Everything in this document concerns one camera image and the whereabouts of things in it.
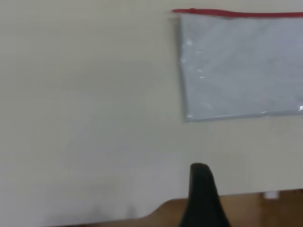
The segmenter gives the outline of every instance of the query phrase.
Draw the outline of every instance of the clear plastic pouch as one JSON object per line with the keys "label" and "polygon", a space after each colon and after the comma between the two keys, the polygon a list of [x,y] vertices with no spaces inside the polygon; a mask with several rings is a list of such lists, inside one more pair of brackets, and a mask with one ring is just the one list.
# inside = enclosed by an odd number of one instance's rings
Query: clear plastic pouch
{"label": "clear plastic pouch", "polygon": [[303,13],[174,12],[189,121],[303,113]]}

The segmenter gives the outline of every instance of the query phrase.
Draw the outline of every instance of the black object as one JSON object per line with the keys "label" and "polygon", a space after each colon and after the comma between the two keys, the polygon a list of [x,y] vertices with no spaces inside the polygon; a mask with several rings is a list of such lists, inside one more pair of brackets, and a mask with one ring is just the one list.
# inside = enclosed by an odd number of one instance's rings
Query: black object
{"label": "black object", "polygon": [[190,166],[189,197],[179,227],[231,227],[208,165]]}

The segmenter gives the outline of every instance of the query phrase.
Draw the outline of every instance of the red zipper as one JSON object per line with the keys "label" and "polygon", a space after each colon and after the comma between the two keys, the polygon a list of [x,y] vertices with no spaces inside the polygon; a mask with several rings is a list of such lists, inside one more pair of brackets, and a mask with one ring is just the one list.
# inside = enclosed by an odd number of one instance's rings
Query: red zipper
{"label": "red zipper", "polygon": [[190,13],[200,15],[212,15],[221,17],[303,17],[303,12],[293,13],[241,13],[220,9],[174,9],[174,13]]}

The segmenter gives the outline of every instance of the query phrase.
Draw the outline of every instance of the zipper pouch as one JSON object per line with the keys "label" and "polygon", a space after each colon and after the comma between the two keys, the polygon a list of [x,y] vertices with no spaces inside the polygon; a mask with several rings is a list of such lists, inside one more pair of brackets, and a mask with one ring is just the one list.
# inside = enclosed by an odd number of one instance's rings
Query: zipper pouch
{"label": "zipper pouch", "polygon": [[303,13],[173,11],[188,121],[303,113]]}

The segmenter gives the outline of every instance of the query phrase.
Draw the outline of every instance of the wooden surface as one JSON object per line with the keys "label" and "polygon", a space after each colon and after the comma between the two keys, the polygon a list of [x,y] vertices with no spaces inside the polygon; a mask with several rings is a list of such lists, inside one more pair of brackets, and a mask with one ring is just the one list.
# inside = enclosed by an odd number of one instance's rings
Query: wooden surface
{"label": "wooden surface", "polygon": [[[144,218],[77,227],[178,227],[186,199],[170,200]],[[232,227],[299,227],[303,222],[303,192],[283,191],[277,200],[260,193],[221,197]]]}
{"label": "wooden surface", "polygon": [[[259,227],[260,195],[246,194],[221,197],[225,213],[233,227]],[[187,199],[170,200],[144,218],[77,227],[178,227]]]}

